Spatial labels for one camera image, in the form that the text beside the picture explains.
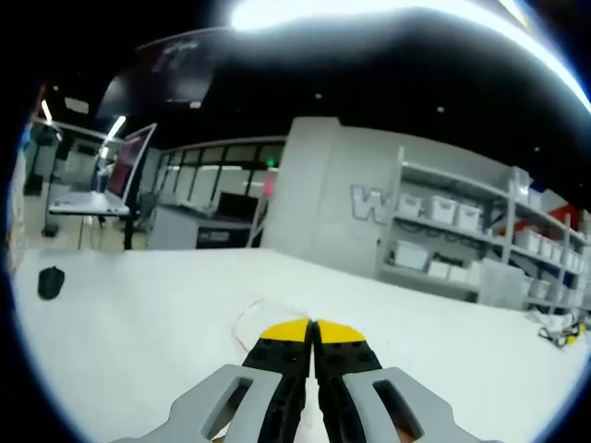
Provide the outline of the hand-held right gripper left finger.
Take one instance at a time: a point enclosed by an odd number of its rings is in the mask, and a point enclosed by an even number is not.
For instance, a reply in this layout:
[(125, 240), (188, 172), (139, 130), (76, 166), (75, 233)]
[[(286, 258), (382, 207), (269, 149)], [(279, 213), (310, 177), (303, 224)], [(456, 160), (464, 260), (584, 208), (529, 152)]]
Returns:
[(123, 442), (293, 442), (306, 403), (312, 322), (266, 329), (241, 365), (223, 365), (178, 397), (167, 420)]

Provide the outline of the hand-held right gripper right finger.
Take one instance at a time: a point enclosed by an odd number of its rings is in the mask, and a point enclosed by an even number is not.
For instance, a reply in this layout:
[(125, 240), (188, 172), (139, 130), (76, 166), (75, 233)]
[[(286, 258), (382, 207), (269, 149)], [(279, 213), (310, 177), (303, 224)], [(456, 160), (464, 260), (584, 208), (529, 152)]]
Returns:
[(319, 407), (330, 442), (478, 442), (451, 405), (398, 367), (384, 368), (363, 334), (313, 324)]

